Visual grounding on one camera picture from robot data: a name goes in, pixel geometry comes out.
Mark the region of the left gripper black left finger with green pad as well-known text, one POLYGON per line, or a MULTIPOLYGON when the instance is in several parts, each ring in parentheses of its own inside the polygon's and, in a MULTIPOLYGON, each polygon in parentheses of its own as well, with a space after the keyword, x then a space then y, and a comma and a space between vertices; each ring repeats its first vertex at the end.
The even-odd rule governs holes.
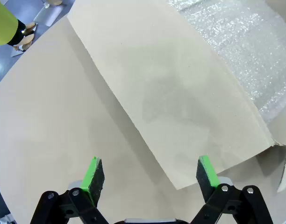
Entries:
POLYGON ((37 204, 32 224, 66 224, 71 218, 79 218, 84 224, 107 224, 97 208, 105 180, 102 160, 94 157, 80 187, 44 192, 37 204))

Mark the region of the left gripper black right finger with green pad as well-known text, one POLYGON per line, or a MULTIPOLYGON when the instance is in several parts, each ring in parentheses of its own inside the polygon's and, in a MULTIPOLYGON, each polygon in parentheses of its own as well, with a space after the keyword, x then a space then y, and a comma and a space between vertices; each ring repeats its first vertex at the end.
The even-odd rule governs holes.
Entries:
POLYGON ((222 183, 208 156, 198 159, 196 179, 205 204, 191 221, 192 224, 215 224, 222 214, 231 214, 238 224, 272 224, 272 217, 255 185, 242 190, 222 183))

